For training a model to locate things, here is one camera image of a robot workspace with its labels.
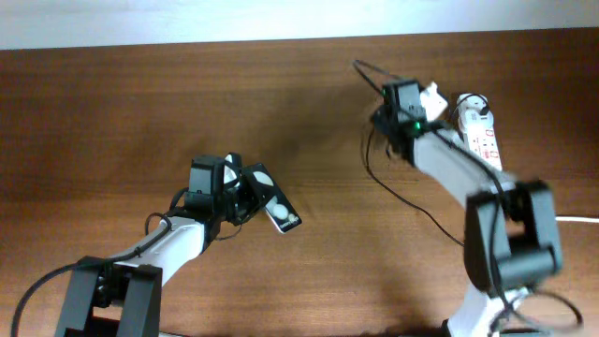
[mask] table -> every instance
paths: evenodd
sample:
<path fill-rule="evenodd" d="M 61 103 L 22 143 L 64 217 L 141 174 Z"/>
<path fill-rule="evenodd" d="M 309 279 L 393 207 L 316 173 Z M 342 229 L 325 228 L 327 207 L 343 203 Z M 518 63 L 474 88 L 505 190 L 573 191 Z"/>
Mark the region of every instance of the table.
<path fill-rule="evenodd" d="M 0 51 L 0 333 L 37 278 L 132 245 L 145 216 L 186 186 L 193 156 L 229 151 L 264 163 L 304 224 L 281 236 L 260 215 L 215 242 L 165 286 L 162 330 L 437 326 L 466 289 L 461 250 L 361 166 L 360 137 L 379 102 L 351 61 L 434 80 L 454 103 L 486 95 L 504 169 L 549 182 L 558 213 L 596 215 L 598 42 L 597 29 L 571 29 Z M 372 154 L 380 179 L 462 238 L 459 204 L 384 148 L 378 140 Z M 599 334 L 599 227 L 560 231 L 564 269 L 546 287 L 580 307 L 582 334 Z M 67 280 L 35 294 L 21 336 L 53 335 Z M 524 309 L 568 317 L 545 302 Z"/>

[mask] robotic arm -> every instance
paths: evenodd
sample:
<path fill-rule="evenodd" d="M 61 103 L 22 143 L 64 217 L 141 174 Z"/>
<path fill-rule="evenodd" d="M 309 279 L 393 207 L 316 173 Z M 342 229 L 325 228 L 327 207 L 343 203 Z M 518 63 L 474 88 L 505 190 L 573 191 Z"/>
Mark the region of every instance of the robotic arm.
<path fill-rule="evenodd" d="M 181 197 L 184 203 L 177 206 Z M 73 271 L 55 336 L 158 336 L 162 286 L 218 240 L 223 221 L 241 226 L 261 210 L 281 233 L 301 224 L 262 164 L 242 168 L 238 154 L 194 158 L 189 187 L 175 196 L 166 214 L 151 214 L 162 218 L 157 229 L 111 258 L 117 262 L 80 261 L 92 267 Z M 94 316 L 94 307 L 115 304 L 123 306 L 120 321 Z"/>
<path fill-rule="evenodd" d="M 436 85 L 398 80 L 382 92 L 374 127 L 394 153 L 439 182 L 466 210 L 464 264 L 471 284 L 464 304 L 444 322 L 443 334 L 490 335 L 506 310 L 515 313 L 530 289 L 562 268 L 551 192 L 543 182 L 519 182 L 469 154 L 454 130 L 434 121 L 447 106 Z M 523 232 L 508 236 L 506 218 L 522 223 Z"/>

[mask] white cable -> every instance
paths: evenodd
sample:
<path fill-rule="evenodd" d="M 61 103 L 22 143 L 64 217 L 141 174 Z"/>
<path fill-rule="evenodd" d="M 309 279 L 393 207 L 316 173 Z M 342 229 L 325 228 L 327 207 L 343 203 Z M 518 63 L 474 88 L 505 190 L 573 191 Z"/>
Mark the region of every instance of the white cable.
<path fill-rule="evenodd" d="M 591 224 L 599 224 L 599 218 L 590 218 L 585 216 L 556 216 L 557 221 L 568 221 L 568 222 L 586 222 Z"/>

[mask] power strip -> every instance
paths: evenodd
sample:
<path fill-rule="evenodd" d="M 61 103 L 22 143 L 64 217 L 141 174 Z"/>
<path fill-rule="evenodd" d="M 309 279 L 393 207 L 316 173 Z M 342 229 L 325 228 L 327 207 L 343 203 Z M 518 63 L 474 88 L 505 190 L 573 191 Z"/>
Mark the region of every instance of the power strip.
<path fill-rule="evenodd" d="M 460 95 L 458 102 L 462 101 L 467 95 L 469 94 Z M 481 114 L 481 110 L 487 106 L 485 100 L 473 95 L 461 102 L 458 106 L 460 132 L 468 149 L 496 169 L 503 170 L 495 130 L 493 129 L 493 114 L 491 111 L 488 111 L 485 115 Z"/>

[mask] extension cord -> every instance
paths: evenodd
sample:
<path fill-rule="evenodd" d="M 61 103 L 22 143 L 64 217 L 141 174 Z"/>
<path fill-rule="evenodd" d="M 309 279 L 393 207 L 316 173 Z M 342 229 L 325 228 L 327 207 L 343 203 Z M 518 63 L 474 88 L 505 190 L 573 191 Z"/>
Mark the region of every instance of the extension cord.
<path fill-rule="evenodd" d="M 468 95 L 460 95 L 458 102 Z M 472 95 L 466 98 L 458 106 L 458 124 L 466 147 L 488 164 L 502 170 L 502 160 L 493 128 L 493 113 L 488 110 L 487 114 L 481 115 L 481 110 L 487 106 L 482 97 Z"/>

